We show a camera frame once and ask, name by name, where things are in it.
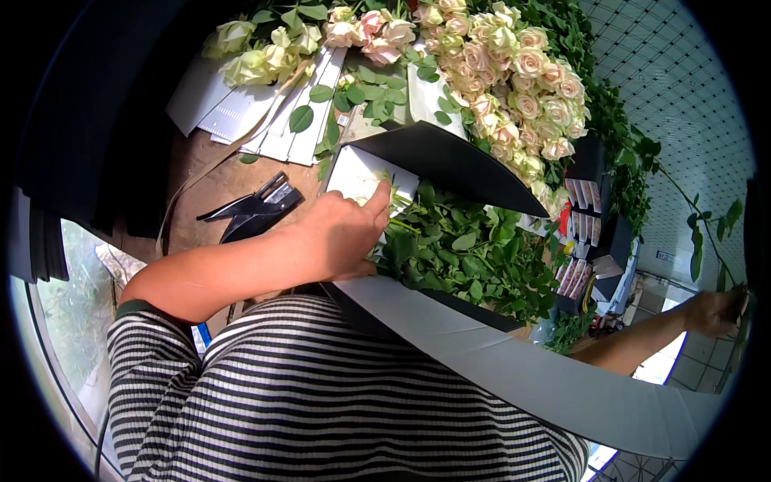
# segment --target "person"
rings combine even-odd
[[[109,330],[109,416],[127,480],[580,480],[589,443],[404,341],[355,331],[327,298],[248,310],[203,361],[189,326],[234,302],[374,275],[383,181],[360,207],[332,191],[296,224],[173,254],[137,273]],[[579,352],[629,375],[684,329],[730,329],[736,293],[701,294]]]

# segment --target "striped shirt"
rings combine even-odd
[[[325,298],[274,298],[201,361],[145,302],[109,331],[109,412],[127,480],[580,480],[586,440],[496,398]]]

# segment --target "black cable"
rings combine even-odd
[[[107,433],[107,423],[109,422],[109,408],[105,408],[104,417],[102,419],[102,428],[99,430],[99,439],[96,442],[96,462],[94,463],[94,480],[99,482],[99,469],[102,465],[102,445],[104,444],[104,436]]]

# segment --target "person's right hand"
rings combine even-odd
[[[725,293],[698,293],[683,303],[685,330],[717,338],[736,330],[736,319],[744,314],[749,296],[742,283]]]
[[[381,181],[367,203],[360,207],[344,199],[340,191],[324,193],[308,213],[288,227],[300,237],[303,269],[311,281],[341,281],[375,274],[366,261],[389,221],[391,184]]]

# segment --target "grid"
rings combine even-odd
[[[699,193],[699,208],[713,217],[736,199],[744,203],[755,165],[749,133],[729,77],[693,15],[676,0],[582,0],[581,7],[597,37],[595,75],[618,85],[630,123],[661,141],[660,160],[680,187],[691,199]],[[639,269],[714,290],[719,265],[706,236],[702,275],[691,281],[689,206],[662,174],[648,184],[653,199]],[[715,237],[737,282],[746,278],[743,223],[742,216],[722,244]],[[676,261],[657,259],[657,251]]]

